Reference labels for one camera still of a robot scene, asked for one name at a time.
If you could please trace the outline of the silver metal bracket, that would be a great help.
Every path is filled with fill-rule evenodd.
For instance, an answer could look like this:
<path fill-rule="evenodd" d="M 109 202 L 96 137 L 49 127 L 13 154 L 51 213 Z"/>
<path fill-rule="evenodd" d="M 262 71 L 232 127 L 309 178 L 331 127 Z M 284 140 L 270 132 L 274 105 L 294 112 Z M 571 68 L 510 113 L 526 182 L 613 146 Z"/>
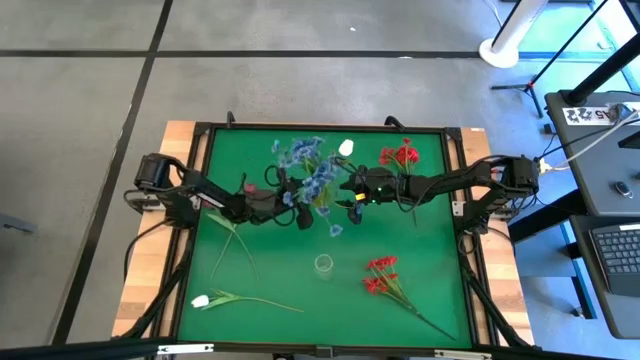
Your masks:
<path fill-rule="evenodd" d="M 181 355 L 181 354 L 200 354 L 212 353 L 214 351 L 213 343 L 194 343 L 194 344 L 172 344 L 160 345 L 156 354 L 160 355 Z"/>
<path fill-rule="evenodd" d="M 490 353 L 450 349 L 435 349 L 434 357 L 447 360 L 493 360 Z"/>

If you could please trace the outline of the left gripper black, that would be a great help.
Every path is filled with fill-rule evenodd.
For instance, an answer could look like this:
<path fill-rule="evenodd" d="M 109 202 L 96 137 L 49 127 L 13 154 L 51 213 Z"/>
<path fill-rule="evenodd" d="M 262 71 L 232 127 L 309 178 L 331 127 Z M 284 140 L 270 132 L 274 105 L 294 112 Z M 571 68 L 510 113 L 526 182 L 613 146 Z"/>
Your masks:
<path fill-rule="evenodd" d="M 291 209 L 293 220 L 298 229 L 306 230 L 310 228 L 314 219 L 309 204 L 294 202 L 290 207 L 283 202 L 303 200 L 303 180 L 292 177 L 285 168 L 277 169 L 277 178 L 279 180 L 278 192 L 255 189 L 253 192 L 244 194 L 248 221 L 253 225 L 260 225 Z"/>

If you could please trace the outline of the thick black pole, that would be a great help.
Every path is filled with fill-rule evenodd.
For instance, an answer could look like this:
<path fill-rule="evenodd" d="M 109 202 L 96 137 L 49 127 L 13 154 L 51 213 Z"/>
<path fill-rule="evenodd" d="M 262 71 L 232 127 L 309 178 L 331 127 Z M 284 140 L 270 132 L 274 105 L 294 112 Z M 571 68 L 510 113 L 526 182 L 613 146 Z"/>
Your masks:
<path fill-rule="evenodd" d="M 602 63 L 594 72 L 572 90 L 561 90 L 564 102 L 572 106 L 583 105 L 587 98 L 611 77 L 640 55 L 640 32 Z"/>

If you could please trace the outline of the black laptop keyboard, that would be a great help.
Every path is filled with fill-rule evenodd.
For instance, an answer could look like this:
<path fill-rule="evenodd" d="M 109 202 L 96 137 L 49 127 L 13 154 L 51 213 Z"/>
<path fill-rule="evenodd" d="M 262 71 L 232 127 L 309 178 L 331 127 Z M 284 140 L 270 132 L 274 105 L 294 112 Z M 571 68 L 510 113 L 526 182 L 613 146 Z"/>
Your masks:
<path fill-rule="evenodd" d="M 640 223 L 589 231 L 608 291 L 640 298 Z"/>

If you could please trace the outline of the blue desk leg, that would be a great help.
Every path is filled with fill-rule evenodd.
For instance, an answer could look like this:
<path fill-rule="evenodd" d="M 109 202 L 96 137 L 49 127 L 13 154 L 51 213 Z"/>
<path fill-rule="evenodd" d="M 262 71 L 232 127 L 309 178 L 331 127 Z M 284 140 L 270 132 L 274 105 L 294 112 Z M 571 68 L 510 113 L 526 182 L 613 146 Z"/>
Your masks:
<path fill-rule="evenodd" d="M 597 318 L 596 310 L 578 263 L 582 255 L 575 234 L 568 221 L 562 223 L 560 229 L 565 242 L 563 253 L 570 259 L 571 265 L 573 266 L 574 275 L 572 275 L 570 279 L 579 302 L 579 305 L 571 311 L 571 314 L 586 320 L 595 320 Z"/>

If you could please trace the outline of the blue artificial flower bunch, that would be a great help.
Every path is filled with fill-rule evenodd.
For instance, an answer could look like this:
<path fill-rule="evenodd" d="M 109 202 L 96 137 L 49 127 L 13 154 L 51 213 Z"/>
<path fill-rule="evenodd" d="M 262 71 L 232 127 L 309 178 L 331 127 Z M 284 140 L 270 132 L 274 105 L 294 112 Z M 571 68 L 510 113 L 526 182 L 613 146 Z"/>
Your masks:
<path fill-rule="evenodd" d="M 291 145 L 285 148 L 282 142 L 276 139 L 271 152 L 275 155 L 279 168 L 301 166 L 306 172 L 312 173 L 321 163 L 320 146 L 323 143 L 321 137 L 313 136 L 294 139 Z"/>
<path fill-rule="evenodd" d="M 332 223 L 329 219 L 331 214 L 330 204 L 324 207 L 315 207 L 312 204 L 313 198 L 325 187 L 329 187 L 332 190 L 332 183 L 336 179 L 334 174 L 331 158 L 322 160 L 320 165 L 307 176 L 302 179 L 304 184 L 304 195 L 302 201 L 283 201 L 286 205 L 291 205 L 294 202 L 306 203 L 311 206 L 311 212 L 313 219 L 315 215 L 318 215 L 328 226 L 329 236 L 337 237 L 342 234 L 343 227 L 337 223 Z"/>

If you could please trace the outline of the grey furniture leg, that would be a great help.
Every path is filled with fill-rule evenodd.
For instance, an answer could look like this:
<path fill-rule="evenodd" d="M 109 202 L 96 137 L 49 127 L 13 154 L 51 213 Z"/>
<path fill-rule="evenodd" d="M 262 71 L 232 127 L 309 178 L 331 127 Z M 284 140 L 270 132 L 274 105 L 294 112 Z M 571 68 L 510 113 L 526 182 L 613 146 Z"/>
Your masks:
<path fill-rule="evenodd" d="M 0 213 L 0 227 L 30 234 L 36 231 L 36 226 L 34 224 L 4 213 Z"/>

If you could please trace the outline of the white pedestal stand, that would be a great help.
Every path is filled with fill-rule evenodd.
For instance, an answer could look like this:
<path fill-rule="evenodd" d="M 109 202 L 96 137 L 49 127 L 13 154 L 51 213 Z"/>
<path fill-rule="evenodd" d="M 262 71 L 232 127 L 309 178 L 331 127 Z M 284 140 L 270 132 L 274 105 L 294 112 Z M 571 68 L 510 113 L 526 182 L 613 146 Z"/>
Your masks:
<path fill-rule="evenodd" d="M 494 38 L 479 46 L 480 57 L 496 68 L 511 68 L 519 61 L 519 46 L 549 0 L 517 0 Z"/>

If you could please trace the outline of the green table mat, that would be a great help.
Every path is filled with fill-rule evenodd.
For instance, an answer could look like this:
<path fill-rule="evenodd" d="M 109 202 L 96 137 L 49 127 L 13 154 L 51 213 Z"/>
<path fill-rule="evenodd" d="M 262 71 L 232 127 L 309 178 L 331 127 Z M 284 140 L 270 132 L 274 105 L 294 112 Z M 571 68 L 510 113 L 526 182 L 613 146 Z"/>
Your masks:
<path fill-rule="evenodd" d="M 319 217 L 299 230 L 289 216 L 260 226 L 242 224 L 237 231 L 248 246 L 260 275 L 257 280 L 240 243 L 233 238 L 213 278 L 211 271 L 228 231 L 208 217 L 198 227 L 185 298 L 223 290 L 258 297 L 272 305 L 240 301 L 208 310 L 186 304 L 178 336 L 183 341 L 295 343 L 312 345 L 451 347 L 471 344 L 466 299 L 459 269 L 450 200 L 441 195 L 402 212 L 386 203 L 365 207 L 359 225 L 344 209 L 329 219 L 343 227 L 330 237 Z M 329 280 L 314 272 L 314 259 L 334 261 Z M 395 256 L 401 285 L 418 310 L 454 337 L 451 340 L 383 295 L 371 295 L 362 279 L 371 276 L 369 261 Z"/>

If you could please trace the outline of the red artificial flower bunch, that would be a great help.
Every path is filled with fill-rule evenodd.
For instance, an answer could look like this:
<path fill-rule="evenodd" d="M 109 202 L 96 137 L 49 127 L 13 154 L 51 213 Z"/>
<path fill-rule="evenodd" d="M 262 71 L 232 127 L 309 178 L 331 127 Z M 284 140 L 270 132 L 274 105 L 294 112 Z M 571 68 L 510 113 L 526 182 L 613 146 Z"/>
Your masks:
<path fill-rule="evenodd" d="M 379 164 L 391 166 L 402 175 L 411 175 L 420 161 L 418 150 L 411 145 L 411 139 L 404 137 L 397 148 L 384 147 L 379 155 Z"/>
<path fill-rule="evenodd" d="M 401 285 L 399 274 L 395 270 L 396 264 L 397 258 L 395 256 L 384 256 L 369 261 L 366 269 L 372 275 L 362 279 L 365 290 L 371 295 L 383 295 L 390 298 L 440 334 L 454 340 L 451 334 L 428 320 L 413 304 Z"/>

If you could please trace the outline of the grey desk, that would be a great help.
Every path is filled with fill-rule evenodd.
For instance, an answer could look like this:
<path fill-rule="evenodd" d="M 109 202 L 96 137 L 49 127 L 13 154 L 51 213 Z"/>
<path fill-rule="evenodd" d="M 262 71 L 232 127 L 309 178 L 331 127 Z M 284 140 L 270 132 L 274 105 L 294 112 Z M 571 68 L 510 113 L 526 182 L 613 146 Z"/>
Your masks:
<path fill-rule="evenodd" d="M 611 225 L 640 223 L 640 149 L 620 148 L 618 142 L 640 131 L 640 119 L 633 125 L 623 125 L 600 142 L 594 132 L 607 132 L 608 126 L 570 126 L 562 108 L 575 107 L 564 102 L 559 92 L 545 96 L 550 118 L 564 146 L 569 166 L 585 203 L 584 215 L 569 217 L 582 259 L 589 272 L 598 302 L 611 334 L 618 339 L 640 340 L 640 298 L 615 295 L 608 291 L 589 231 Z M 582 107 L 608 107 L 624 104 L 638 112 L 640 95 L 604 92 L 590 95 Z M 629 199 L 614 188 L 616 181 L 626 183 L 634 193 Z"/>

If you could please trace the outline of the white artificial tulip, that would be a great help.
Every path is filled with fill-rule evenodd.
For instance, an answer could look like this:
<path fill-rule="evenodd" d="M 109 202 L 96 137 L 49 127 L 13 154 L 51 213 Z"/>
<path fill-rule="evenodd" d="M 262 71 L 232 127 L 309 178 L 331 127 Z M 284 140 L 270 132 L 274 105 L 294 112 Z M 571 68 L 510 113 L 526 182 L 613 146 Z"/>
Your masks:
<path fill-rule="evenodd" d="M 266 300 L 263 298 L 241 296 L 241 295 L 226 292 L 223 290 L 214 290 L 212 295 L 206 295 L 206 294 L 198 295 L 191 301 L 191 306 L 195 309 L 208 310 L 214 307 L 230 304 L 233 302 L 240 302 L 240 301 L 258 302 L 258 303 L 268 304 L 278 308 L 302 313 L 302 310 L 299 308 L 291 307 L 288 305 Z"/>
<path fill-rule="evenodd" d="M 337 153 L 331 154 L 331 163 L 333 165 L 334 174 L 336 176 L 336 181 L 343 173 L 343 166 L 346 166 L 349 163 L 348 157 L 352 154 L 354 147 L 354 142 L 351 139 L 345 139 L 338 147 Z M 339 197 L 339 189 L 338 184 L 334 185 L 333 190 L 333 200 L 336 206 L 354 210 L 355 205 L 350 200 L 344 200 Z"/>

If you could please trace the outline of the black metal table frame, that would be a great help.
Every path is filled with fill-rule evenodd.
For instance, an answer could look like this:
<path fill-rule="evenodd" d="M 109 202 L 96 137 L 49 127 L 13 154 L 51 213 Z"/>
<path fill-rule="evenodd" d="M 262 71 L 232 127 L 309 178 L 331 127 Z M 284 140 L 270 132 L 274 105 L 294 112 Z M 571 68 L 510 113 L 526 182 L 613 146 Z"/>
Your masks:
<path fill-rule="evenodd" d="M 211 146 L 216 133 L 222 127 L 219 122 L 170 121 L 166 125 L 159 152 L 204 171 L 210 164 Z M 401 127 L 392 120 L 380 126 L 231 122 L 226 127 L 229 130 L 391 135 L 416 135 L 421 131 L 418 127 Z M 490 152 L 488 136 L 482 128 L 434 127 L 431 131 L 441 135 L 445 146 L 445 161 L 455 169 Z M 463 239 L 465 244 L 476 247 L 469 254 L 468 261 L 483 291 L 496 307 L 494 312 L 490 312 L 474 291 L 468 293 L 471 298 L 472 341 L 484 351 L 509 349 L 508 341 L 511 337 L 532 344 L 533 334 L 513 247 L 507 239 L 507 225 L 495 219 L 490 220 L 489 224 L 491 229 L 487 234 L 466 236 Z M 193 234 L 191 230 L 164 227 L 143 235 L 140 244 L 134 246 L 133 267 L 125 278 L 113 325 L 113 336 L 119 337 L 129 331 L 148 311 L 158 293 L 167 286 L 172 271 L 179 264 L 177 258 L 185 253 Z"/>

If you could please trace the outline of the wooden table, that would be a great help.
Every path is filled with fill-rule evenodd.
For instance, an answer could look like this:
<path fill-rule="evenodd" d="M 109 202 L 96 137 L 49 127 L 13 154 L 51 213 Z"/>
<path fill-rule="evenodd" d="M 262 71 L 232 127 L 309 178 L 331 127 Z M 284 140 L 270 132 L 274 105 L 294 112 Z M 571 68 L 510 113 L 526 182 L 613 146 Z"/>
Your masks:
<path fill-rule="evenodd" d="M 227 127 L 224 123 L 170 121 L 167 123 L 160 152 L 186 161 L 202 170 L 210 164 L 210 154 L 217 133 Z M 286 124 L 286 123 L 235 123 L 232 131 L 254 129 L 258 131 L 342 131 L 357 134 L 382 132 L 399 135 L 392 126 L 347 126 L 339 124 Z M 407 127 L 405 135 L 434 134 L 441 137 L 439 143 L 445 162 L 459 167 L 467 160 L 477 160 L 489 153 L 488 137 L 483 128 Z M 514 248 L 507 236 L 507 222 L 493 218 L 491 229 L 478 238 L 476 254 L 469 258 L 471 267 L 478 273 L 487 293 L 510 322 L 516 334 L 526 342 L 534 342 L 530 319 L 527 314 L 520 275 L 516 266 Z M 132 264 L 125 278 L 124 287 L 113 325 L 112 334 L 122 335 L 133 318 L 149 309 L 152 292 L 168 281 L 177 267 L 176 257 L 186 250 L 188 232 L 161 226 L 152 230 L 134 246 Z"/>

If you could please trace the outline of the black tripod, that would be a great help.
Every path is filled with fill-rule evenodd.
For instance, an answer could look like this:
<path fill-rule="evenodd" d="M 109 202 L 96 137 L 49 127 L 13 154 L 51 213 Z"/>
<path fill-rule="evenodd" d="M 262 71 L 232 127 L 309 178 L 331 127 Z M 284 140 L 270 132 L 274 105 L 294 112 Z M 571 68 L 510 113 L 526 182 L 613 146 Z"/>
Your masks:
<path fill-rule="evenodd" d="M 600 10 L 607 4 L 609 0 L 603 0 L 600 5 L 598 5 L 591 14 L 583 21 L 583 23 L 574 31 L 574 33 L 566 40 L 566 42 L 559 48 L 559 50 L 549 59 L 549 61 L 544 65 L 544 67 L 536 73 L 527 83 L 525 84 L 511 84 L 511 85 L 492 85 L 490 87 L 491 91 L 500 91 L 500 90 L 518 90 L 522 93 L 528 95 L 535 107 L 537 115 L 540 119 L 544 117 L 542 107 L 538 101 L 538 98 L 535 93 L 535 85 L 538 80 L 542 77 L 542 75 L 551 67 L 551 65 L 560 58 L 565 52 L 566 48 L 573 42 L 573 40 L 579 35 L 579 33 L 591 22 L 592 19 L 596 17 L 596 15 L 600 12 Z"/>

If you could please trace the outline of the clear glass vase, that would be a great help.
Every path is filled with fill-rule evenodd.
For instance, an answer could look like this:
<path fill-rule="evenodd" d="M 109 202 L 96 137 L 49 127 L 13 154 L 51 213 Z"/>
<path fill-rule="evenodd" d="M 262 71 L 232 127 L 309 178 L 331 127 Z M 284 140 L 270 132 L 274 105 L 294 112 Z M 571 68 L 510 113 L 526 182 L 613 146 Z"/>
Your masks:
<path fill-rule="evenodd" d="M 314 272 L 322 280 L 329 280 L 332 276 L 334 261 L 328 254 L 320 254 L 314 259 Z"/>

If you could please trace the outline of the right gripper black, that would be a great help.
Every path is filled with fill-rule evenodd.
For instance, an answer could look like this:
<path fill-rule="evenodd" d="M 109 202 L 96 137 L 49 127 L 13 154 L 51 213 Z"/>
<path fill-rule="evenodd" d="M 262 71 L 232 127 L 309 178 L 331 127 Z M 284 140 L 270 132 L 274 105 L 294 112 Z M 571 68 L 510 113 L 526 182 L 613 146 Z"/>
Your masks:
<path fill-rule="evenodd" d="M 394 202 L 397 186 L 398 178 L 389 169 L 359 167 L 339 186 L 341 190 L 352 191 L 354 195 L 350 199 L 340 200 L 339 204 L 347 210 L 348 219 L 354 225 L 359 225 L 368 201 L 371 203 Z"/>

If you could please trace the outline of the white printed label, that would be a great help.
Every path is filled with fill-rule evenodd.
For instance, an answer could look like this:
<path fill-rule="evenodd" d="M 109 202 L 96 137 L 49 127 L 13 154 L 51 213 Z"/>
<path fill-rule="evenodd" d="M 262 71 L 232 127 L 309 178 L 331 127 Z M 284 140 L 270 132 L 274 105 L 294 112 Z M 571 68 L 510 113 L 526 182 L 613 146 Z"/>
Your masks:
<path fill-rule="evenodd" d="M 564 107 L 562 114 L 570 126 L 608 126 L 617 122 L 608 107 Z"/>

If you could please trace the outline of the green artificial tulip stem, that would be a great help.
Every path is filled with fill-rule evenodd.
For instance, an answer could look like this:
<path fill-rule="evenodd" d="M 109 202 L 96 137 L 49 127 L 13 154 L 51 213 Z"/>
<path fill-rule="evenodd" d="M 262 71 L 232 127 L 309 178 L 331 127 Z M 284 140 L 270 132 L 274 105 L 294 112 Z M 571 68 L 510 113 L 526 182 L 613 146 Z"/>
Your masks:
<path fill-rule="evenodd" d="M 213 267 L 213 269 L 211 271 L 210 278 L 213 278 L 215 273 L 216 273 L 216 271 L 218 270 L 218 268 L 219 268 L 219 266 L 220 266 L 220 264 L 221 264 L 221 262 L 222 262 L 222 260 L 223 260 L 223 258 L 225 256 L 225 254 L 226 254 L 226 252 L 227 252 L 227 250 L 229 248 L 231 240 L 233 238 L 236 238 L 236 240 L 240 243 L 241 247 L 243 248 L 243 250 L 244 250 L 244 252 L 245 252 L 245 254 L 246 254 L 246 256 L 247 256 L 247 258 L 249 260 L 249 263 L 251 265 L 251 268 L 253 270 L 253 273 L 254 273 L 256 279 L 259 280 L 260 279 L 260 275 L 259 275 L 259 272 L 258 272 L 258 269 L 257 269 L 257 265 L 255 263 L 255 260 L 254 260 L 254 258 L 252 256 L 248 246 L 246 245 L 245 241 L 243 240 L 243 238 L 240 236 L 240 234 L 237 231 L 237 224 L 232 223 L 230 220 L 224 218 L 219 213 L 214 213 L 214 212 L 207 213 L 207 217 L 209 219 L 213 220 L 215 223 L 217 223 L 218 225 L 220 225 L 221 227 L 223 227 L 224 229 L 226 229 L 228 231 L 227 240 L 224 242 L 222 250 L 220 251 L 220 253 L 218 255 L 218 258 L 217 258 L 217 260 L 216 260 L 216 262 L 214 264 L 214 267 Z"/>

